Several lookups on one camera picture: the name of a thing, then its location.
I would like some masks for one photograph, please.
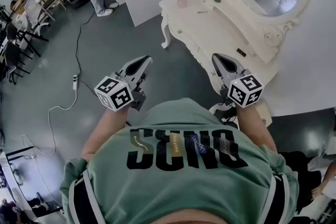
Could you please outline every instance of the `mint green t-shirt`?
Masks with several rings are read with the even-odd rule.
[[[61,192],[69,223],[69,187],[85,169],[110,224],[149,224],[183,209],[210,212],[229,224],[256,224],[272,171],[288,178],[288,223],[299,193],[296,174],[281,155],[221,125],[190,99],[154,107],[139,126],[106,141],[89,164],[67,162]]]

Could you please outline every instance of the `curved table leg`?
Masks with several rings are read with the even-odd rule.
[[[162,32],[165,38],[165,42],[161,44],[161,46],[165,49],[170,45],[170,40],[171,40],[171,36],[170,36],[170,31],[169,31],[169,26],[168,26],[168,15],[162,11],[162,23],[161,23],[161,28],[162,28]]]

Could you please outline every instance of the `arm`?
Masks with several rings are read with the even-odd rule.
[[[315,189],[311,191],[312,198],[315,199],[319,195],[322,194],[324,188],[328,184],[328,182],[333,179],[336,176],[336,161],[332,162],[326,172],[326,175],[324,176],[324,179],[322,183]]]
[[[257,146],[266,145],[269,150],[277,152],[274,140],[260,118],[254,105],[242,109],[237,108],[237,116],[240,130],[246,134]]]
[[[17,224],[22,224],[22,222],[21,222],[21,216],[20,216],[19,213],[16,213],[16,217],[17,217],[17,221],[16,221],[16,223],[17,223]]]
[[[83,147],[83,159],[90,162],[93,155],[112,135],[125,128],[128,109],[128,105],[118,112],[106,109],[98,125]]]

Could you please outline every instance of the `black strap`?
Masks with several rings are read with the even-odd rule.
[[[285,208],[285,185],[282,175],[275,175],[276,189],[271,207],[268,211],[264,224],[276,224],[280,222]]]
[[[80,224],[98,224],[91,207],[84,180],[79,182],[74,188],[73,203],[75,204]]]

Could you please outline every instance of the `power strip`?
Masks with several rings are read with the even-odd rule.
[[[78,89],[78,75],[74,75],[74,84],[72,88],[76,91]]]

